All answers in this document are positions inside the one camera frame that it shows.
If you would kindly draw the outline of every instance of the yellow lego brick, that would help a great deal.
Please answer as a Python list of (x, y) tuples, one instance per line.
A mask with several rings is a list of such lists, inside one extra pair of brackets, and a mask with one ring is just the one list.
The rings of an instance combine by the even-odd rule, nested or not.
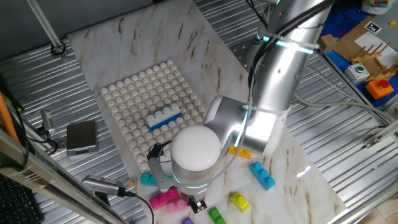
[[(235, 153), (236, 153), (236, 147), (233, 147), (233, 146), (232, 146), (232, 147), (229, 147), (228, 152), (231, 153), (231, 154), (235, 154)], [(246, 150), (244, 150), (244, 149), (241, 149), (241, 150), (239, 151), (238, 156), (241, 156), (241, 157), (245, 157), (245, 158), (250, 159), (250, 158), (251, 158), (251, 152), (246, 151)]]
[(249, 202), (239, 193), (236, 192), (229, 200), (243, 213), (249, 208)]

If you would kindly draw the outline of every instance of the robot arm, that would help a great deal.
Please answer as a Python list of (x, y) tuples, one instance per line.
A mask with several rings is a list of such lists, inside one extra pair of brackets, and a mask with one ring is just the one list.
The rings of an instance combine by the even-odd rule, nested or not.
[[(267, 31), (275, 33), (284, 24), (321, 2), (323, 0), (281, 0), (272, 6), (273, 13)], [(315, 44), (329, 10), (310, 18), (286, 37), (296, 42)], [(252, 53), (249, 52), (248, 61), (252, 61), (263, 40), (261, 30), (264, 29), (261, 28), (257, 32), (257, 43), (252, 46)], [(274, 152), (279, 143), (290, 102), (311, 51), (303, 50), (298, 45), (292, 47), (278, 43), (271, 46), (258, 63), (250, 108), (246, 103), (217, 96), (210, 105), (204, 125), (181, 130), (171, 145), (174, 179), (179, 190), (188, 195), (187, 203), (195, 213), (206, 208), (205, 192), (214, 179), (217, 162), (229, 147), (237, 146), (244, 139), (243, 149), (267, 156)], [(209, 139), (214, 138), (218, 139), (218, 143), (209, 142)], [(149, 160), (152, 172), (159, 171), (155, 168), (159, 165), (159, 162), (156, 164), (153, 159)], [(158, 184), (161, 182), (160, 176), (166, 177), (164, 172), (154, 175)], [(167, 190), (171, 187), (169, 185), (161, 190)]]

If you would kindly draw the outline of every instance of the gray device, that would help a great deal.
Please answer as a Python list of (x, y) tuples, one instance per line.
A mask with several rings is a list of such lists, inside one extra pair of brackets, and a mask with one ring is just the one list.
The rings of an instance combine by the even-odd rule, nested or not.
[(78, 156), (86, 153), (96, 153), (97, 135), (96, 122), (85, 121), (69, 124), (67, 127), (67, 155)]

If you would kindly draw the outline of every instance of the white pegboard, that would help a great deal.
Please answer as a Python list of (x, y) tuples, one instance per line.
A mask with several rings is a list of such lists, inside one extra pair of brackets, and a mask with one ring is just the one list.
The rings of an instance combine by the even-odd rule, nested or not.
[[(171, 59), (102, 88), (101, 95), (141, 172), (149, 170), (146, 155), (153, 144), (173, 139), (179, 130), (201, 124), (206, 116), (205, 107)], [(147, 116), (172, 103), (180, 107), (182, 117), (151, 132)], [(170, 160), (168, 147), (164, 154), (162, 160)]]

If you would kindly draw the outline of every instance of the orange tube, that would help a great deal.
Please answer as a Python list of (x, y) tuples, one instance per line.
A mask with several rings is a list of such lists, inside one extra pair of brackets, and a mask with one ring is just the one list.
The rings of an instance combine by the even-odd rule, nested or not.
[(6, 129), (8, 134), (20, 144), (18, 135), (15, 132), (14, 124), (12, 123), (11, 115), (10, 112), (8, 111), (7, 104), (4, 101), (4, 98), (2, 97), (2, 94), (0, 92), (0, 113), (2, 116), (2, 119), (4, 120), (4, 124), (6, 125)]

